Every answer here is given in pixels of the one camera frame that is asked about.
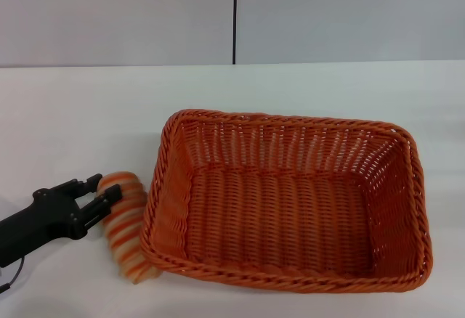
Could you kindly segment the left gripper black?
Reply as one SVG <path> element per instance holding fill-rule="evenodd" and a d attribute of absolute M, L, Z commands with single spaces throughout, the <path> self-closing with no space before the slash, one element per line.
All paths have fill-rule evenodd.
<path fill-rule="evenodd" d="M 76 200 L 97 191 L 102 174 L 95 174 L 85 182 L 73 179 L 33 193 L 33 207 L 38 213 L 39 231 L 48 239 L 81 239 L 95 224 L 111 213 L 111 207 L 121 200 L 121 187 L 114 184 L 82 209 Z"/>

